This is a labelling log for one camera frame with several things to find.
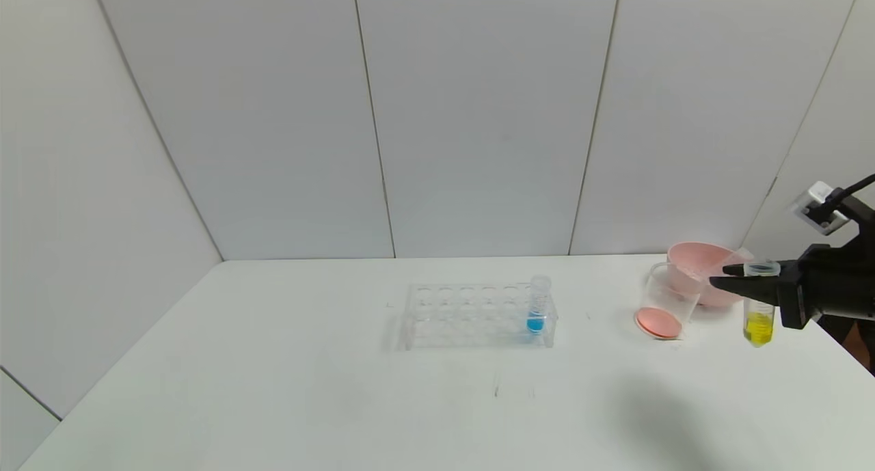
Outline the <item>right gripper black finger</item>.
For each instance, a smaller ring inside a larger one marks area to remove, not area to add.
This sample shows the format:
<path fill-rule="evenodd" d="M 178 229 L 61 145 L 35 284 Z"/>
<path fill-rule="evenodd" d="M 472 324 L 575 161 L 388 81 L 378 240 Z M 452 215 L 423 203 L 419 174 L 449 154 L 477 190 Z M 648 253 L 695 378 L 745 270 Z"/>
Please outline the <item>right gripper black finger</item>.
<path fill-rule="evenodd" d="M 796 266 L 797 261 L 748 261 L 732 263 L 723 267 L 723 272 L 731 277 L 778 277 L 782 272 Z"/>
<path fill-rule="evenodd" d="M 779 306 L 779 275 L 772 277 L 709 277 L 710 285 L 720 291 L 728 291 L 744 299 L 752 299 L 760 303 Z"/>

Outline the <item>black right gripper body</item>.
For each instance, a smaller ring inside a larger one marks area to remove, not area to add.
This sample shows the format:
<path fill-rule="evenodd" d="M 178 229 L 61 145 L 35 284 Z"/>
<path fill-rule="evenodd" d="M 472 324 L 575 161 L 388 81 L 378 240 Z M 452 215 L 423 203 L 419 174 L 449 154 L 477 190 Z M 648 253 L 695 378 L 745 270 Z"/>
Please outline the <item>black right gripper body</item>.
<path fill-rule="evenodd" d="M 784 327 L 801 329 L 822 316 L 873 319 L 873 247 L 815 244 L 787 264 L 778 287 Z"/>

